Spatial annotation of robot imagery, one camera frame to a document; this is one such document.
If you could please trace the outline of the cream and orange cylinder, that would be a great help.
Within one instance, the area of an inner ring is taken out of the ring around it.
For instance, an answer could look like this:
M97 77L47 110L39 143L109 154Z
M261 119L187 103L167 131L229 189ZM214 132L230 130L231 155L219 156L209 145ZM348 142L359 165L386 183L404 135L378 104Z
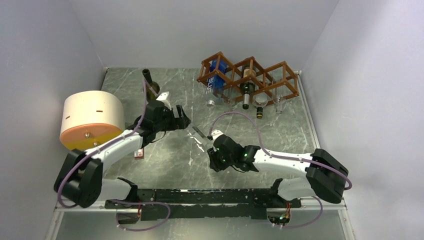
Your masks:
M123 104L109 92L83 91L64 101L59 140L69 150L104 144L124 129Z

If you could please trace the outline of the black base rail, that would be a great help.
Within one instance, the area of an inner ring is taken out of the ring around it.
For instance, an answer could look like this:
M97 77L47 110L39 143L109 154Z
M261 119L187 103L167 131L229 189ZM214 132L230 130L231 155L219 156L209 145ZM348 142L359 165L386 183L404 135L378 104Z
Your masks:
M299 208L301 201L286 201L270 188L148 189L140 188L129 205L106 200L106 209L140 210L142 221L171 219L238 218L266 220L268 209Z

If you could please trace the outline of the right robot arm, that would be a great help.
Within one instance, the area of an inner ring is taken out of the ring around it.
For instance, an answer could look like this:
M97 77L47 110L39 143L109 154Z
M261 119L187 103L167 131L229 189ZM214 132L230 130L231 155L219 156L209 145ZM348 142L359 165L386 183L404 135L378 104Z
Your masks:
M209 167L220 172L233 167L241 172L274 171L291 175L292 179L277 181L270 193L270 202L282 207L288 201L302 197L318 197L332 204L342 201L349 171L328 151L317 148L313 153L287 153L262 149L257 145L242 146L215 130L207 136Z

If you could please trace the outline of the small red box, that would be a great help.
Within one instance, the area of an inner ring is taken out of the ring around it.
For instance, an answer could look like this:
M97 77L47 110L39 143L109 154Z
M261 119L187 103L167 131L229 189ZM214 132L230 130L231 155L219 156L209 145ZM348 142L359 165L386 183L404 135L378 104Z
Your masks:
M135 159L143 159L145 157L145 151L143 148L140 148L136 151L134 151L134 158Z

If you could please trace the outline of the clear round glass bottle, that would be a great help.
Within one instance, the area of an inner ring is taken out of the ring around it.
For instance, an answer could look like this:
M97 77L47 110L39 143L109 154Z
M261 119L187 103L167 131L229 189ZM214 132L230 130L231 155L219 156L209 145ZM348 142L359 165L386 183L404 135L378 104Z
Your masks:
M224 89L221 92L220 104L227 109L231 109L237 102L237 98L240 94L233 87Z

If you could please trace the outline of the blue square bottle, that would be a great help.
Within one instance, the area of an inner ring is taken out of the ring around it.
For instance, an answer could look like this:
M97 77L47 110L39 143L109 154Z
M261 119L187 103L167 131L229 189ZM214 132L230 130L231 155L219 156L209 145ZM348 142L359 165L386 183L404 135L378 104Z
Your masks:
M214 75L212 77L209 77L206 83L207 83L206 90L205 90L206 105L208 107L221 105L220 102L221 102L222 91L224 90L224 87L227 85L225 80L219 75Z

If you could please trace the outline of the clear square gold-label bottle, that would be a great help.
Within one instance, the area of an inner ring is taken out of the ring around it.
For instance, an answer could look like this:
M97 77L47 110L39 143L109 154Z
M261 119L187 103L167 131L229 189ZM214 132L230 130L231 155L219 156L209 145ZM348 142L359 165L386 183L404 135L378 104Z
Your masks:
M256 94L253 97L252 103L256 107L256 118L257 119L263 118L264 107L267 106L268 101L269 101L269 96L265 92Z

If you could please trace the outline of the dark green open wine bottle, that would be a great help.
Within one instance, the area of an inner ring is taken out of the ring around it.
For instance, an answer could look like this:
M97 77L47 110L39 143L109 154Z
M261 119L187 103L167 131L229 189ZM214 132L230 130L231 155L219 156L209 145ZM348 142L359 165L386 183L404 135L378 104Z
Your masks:
M146 81L146 98L147 101L155 100L160 94L160 86L157 82L153 81L150 70L145 68L142 70L143 77Z

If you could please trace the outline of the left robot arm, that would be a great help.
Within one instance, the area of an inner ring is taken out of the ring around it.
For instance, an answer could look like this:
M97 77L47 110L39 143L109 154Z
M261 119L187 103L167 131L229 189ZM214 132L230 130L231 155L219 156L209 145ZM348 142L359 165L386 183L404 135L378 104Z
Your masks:
M59 171L53 189L58 202L64 199L74 207L88 208L96 201L118 201L126 208L139 200L138 186L122 177L104 179L104 172L126 155L146 147L157 133L184 130L191 123L181 105L176 111L160 100L149 101L142 115L117 137L86 150L71 150Z

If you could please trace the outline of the brown wooden wine rack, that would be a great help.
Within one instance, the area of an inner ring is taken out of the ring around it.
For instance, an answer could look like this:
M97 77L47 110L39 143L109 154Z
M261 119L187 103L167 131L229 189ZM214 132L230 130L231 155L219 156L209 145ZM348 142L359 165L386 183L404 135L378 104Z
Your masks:
M243 77L242 67L244 65L249 65L251 68L250 75L247 77ZM285 87L289 91L284 96L286 100L300 95L299 78L286 61L264 68L254 56L233 63L219 51L201 61L200 73L196 81L207 87L207 79L215 75L219 75L227 83L223 88L224 90L234 88L238 91L239 96L235 98L236 102L243 101L244 94L240 84L248 80L252 80L255 85L254 92L250 95L250 101L253 100L255 95L260 93L266 93L272 98L272 89L279 86L279 84L274 84L273 82L279 79L284 80Z

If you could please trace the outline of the dark green labelled wine bottle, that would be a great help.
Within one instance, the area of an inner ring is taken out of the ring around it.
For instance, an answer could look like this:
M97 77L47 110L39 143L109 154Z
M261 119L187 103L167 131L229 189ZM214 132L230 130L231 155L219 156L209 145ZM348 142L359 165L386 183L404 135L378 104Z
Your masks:
M248 64L242 67L243 78L250 76L251 68ZM250 96L255 90L255 84L252 80L247 80L240 84L240 89L243 93L243 104L242 108L247 110L250 106Z

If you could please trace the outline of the clear bottle silver cap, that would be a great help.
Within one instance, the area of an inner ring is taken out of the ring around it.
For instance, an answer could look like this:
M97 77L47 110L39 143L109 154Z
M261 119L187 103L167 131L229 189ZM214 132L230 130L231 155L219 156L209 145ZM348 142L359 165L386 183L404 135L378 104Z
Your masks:
M285 87L285 82L284 82L283 78L275 80L273 83L279 84L279 86L277 86L277 87L275 87L271 90L275 113L279 115L279 114L283 113L283 110L286 107L286 102L287 102L287 100L285 98L286 87Z

